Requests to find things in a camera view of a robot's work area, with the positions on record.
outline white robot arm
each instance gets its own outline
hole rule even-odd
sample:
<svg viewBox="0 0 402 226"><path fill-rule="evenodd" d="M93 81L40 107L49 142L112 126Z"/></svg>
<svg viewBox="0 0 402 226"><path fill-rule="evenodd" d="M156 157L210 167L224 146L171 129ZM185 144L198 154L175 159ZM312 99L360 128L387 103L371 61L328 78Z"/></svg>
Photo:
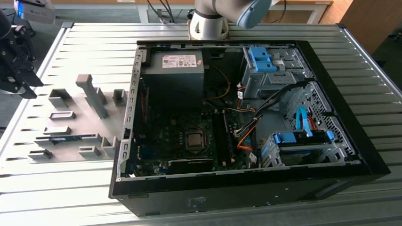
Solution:
<svg viewBox="0 0 402 226"><path fill-rule="evenodd" d="M244 29L252 28L262 21L271 2L272 0L195 0L191 38L224 39L228 35L227 20ZM51 0L15 0L13 7L24 20L55 23L56 13Z"/></svg>
<svg viewBox="0 0 402 226"><path fill-rule="evenodd" d="M244 29L262 21L271 0L195 0L190 35L195 40L222 40L228 35L227 20Z"/></svg>

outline blue latch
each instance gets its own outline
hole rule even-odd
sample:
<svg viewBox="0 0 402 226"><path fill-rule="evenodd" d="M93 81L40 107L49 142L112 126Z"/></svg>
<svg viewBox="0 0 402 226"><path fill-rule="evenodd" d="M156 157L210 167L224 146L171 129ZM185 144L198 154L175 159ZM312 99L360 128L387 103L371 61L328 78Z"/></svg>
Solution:
<svg viewBox="0 0 402 226"><path fill-rule="evenodd" d="M307 137L312 136L308 119L307 119L307 110L304 107L299 107L296 109L296 129L303 129L307 133Z"/></svg>
<svg viewBox="0 0 402 226"><path fill-rule="evenodd" d="M255 64L256 72L275 72L276 66L271 62L271 54L268 54L266 47L250 47L250 58Z"/></svg>
<svg viewBox="0 0 402 226"><path fill-rule="evenodd" d="M330 141L335 140L335 135L331 130L327 131L327 136L328 136Z"/></svg>
<svg viewBox="0 0 402 226"><path fill-rule="evenodd" d="M274 135L274 140L275 140L275 144L279 144L279 143L280 143L280 139L279 139L278 134Z"/></svg>
<svg viewBox="0 0 402 226"><path fill-rule="evenodd" d="M266 146L266 147L264 147L264 150L263 150L263 152L262 152L262 156L264 155L264 153L266 153L267 150L268 150L268 147Z"/></svg>
<svg viewBox="0 0 402 226"><path fill-rule="evenodd" d="M296 142L296 137L292 132L286 132L286 133L278 133L280 137L280 142L282 144L288 144L288 143L295 143Z"/></svg>

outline small circuit board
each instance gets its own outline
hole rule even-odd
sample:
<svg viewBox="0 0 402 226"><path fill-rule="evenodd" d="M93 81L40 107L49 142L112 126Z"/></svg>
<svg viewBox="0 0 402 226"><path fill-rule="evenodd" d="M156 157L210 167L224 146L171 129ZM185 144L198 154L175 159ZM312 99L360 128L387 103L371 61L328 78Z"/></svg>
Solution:
<svg viewBox="0 0 402 226"><path fill-rule="evenodd" d="M226 121L216 123L216 118ZM227 137L216 137L216 130L227 125ZM234 111L149 116L141 145L137 147L137 172L141 176L180 174L198 171L222 171L246 168L243 150L235 148L231 137L238 129Z"/></svg>

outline slotted aluminum table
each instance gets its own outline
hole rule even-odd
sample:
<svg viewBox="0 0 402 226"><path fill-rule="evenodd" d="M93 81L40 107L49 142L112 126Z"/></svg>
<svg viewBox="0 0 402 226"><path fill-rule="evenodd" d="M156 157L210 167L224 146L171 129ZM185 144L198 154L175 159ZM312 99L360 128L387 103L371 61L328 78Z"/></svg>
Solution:
<svg viewBox="0 0 402 226"><path fill-rule="evenodd" d="M23 100L0 140L1 225L401 225L402 95L348 31L335 25L270 24L250 31L231 26L231 39L310 41L391 169L372 183L319 202L137 218L107 197L112 161L27 163L24 146L41 129L32 128L32 116L49 105L49 90L83 73L92 74L101 90L127 90L136 41L187 35L184 24L64 24L37 72L45 86L35 89L37 99Z"/></svg>

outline floor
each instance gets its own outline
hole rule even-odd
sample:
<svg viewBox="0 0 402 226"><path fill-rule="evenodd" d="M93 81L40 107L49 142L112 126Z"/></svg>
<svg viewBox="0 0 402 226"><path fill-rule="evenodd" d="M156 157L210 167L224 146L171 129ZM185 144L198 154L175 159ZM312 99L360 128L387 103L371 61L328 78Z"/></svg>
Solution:
<svg viewBox="0 0 402 226"><path fill-rule="evenodd" d="M187 21L187 11L172 10L172 14L177 17L176 22L184 23ZM155 14L149 13L149 21L157 23L159 19ZM47 51L52 45L53 39L60 30L60 26L64 22L80 22L80 23L139 23L139 15L135 9L60 9L57 10L56 23L52 25L31 22L36 35L32 38L35 43L35 50L37 55L37 61L35 62L36 68L39 68L41 61L45 57ZM383 64L383 70L395 81L397 85L402 89L402 43L394 42L387 39L376 52L372 54L375 60ZM0 127L5 127L11 121L15 110L21 101L20 96L0 94Z"/></svg>

